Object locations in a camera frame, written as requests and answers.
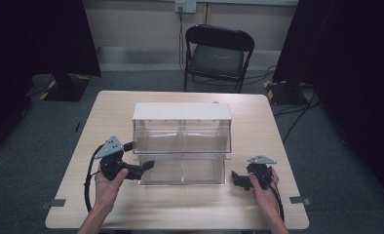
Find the tape piece on table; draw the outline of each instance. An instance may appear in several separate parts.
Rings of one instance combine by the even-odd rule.
[[[304,206],[310,206],[311,204],[313,204],[310,198],[303,198],[301,196],[290,197],[289,200],[291,201],[292,204],[302,203],[304,204]]]
[[[40,206],[43,210],[49,210],[51,207],[64,207],[65,199],[53,199],[50,202],[43,202]]]

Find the chair backrest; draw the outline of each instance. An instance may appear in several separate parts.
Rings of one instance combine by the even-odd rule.
[[[252,37],[244,31],[207,24],[190,27],[186,31],[185,40],[188,47],[189,43],[193,43],[250,53],[255,46]]]

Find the gray carpet floor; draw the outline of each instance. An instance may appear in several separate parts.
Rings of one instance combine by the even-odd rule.
[[[271,76],[263,81],[256,77],[264,73],[249,71],[248,76],[255,78],[247,79],[242,93],[265,95],[262,82]],[[30,93],[49,79],[49,75],[34,77]],[[188,92],[235,93],[233,86],[225,85],[189,82]],[[180,71],[105,71],[102,78],[92,79],[79,102],[34,96],[25,117],[0,146],[0,233],[75,233],[48,229],[48,210],[41,206],[55,198],[98,92],[181,92],[182,87]],[[305,96],[311,98],[312,92],[306,90]],[[271,107],[275,114],[300,109]],[[300,113],[276,116],[282,138]],[[285,148],[301,196],[312,201],[306,206],[310,226],[291,233],[384,233],[384,191],[370,169],[343,144],[320,105],[308,109],[294,125]]]

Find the wooden table top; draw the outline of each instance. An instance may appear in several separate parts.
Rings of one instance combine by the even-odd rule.
[[[86,126],[58,189],[63,207],[51,207],[46,225],[55,229],[78,229],[87,215],[84,186],[90,158],[111,136],[122,143],[133,140],[134,106],[137,102],[229,103],[232,125],[231,159],[225,161],[226,183],[220,185],[140,186],[125,180],[104,229],[127,230],[260,230],[268,229],[251,191],[234,186],[231,171],[245,175],[247,159],[264,155],[280,181],[288,229],[305,229],[309,220],[303,204],[289,197],[299,191],[288,162],[268,99],[262,95],[103,91],[96,98]],[[138,164],[132,151],[123,160]],[[99,161],[95,161],[93,172]],[[95,202],[92,180],[91,202]]]

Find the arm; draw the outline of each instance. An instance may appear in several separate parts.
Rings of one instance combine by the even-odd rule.
[[[272,183],[271,186],[277,189],[276,184],[278,184],[279,178],[274,169],[272,170],[272,175],[275,183]],[[256,204],[262,210],[270,226],[271,233],[287,234],[288,230],[280,217],[278,202],[271,188],[267,188],[266,190],[262,189],[259,185],[258,178],[253,174],[250,174],[250,182],[253,185],[253,195],[255,196]]]
[[[108,180],[103,173],[95,176],[96,201],[78,233],[98,233],[107,215],[113,210],[119,187],[128,175],[127,169],[122,169],[113,180]]]

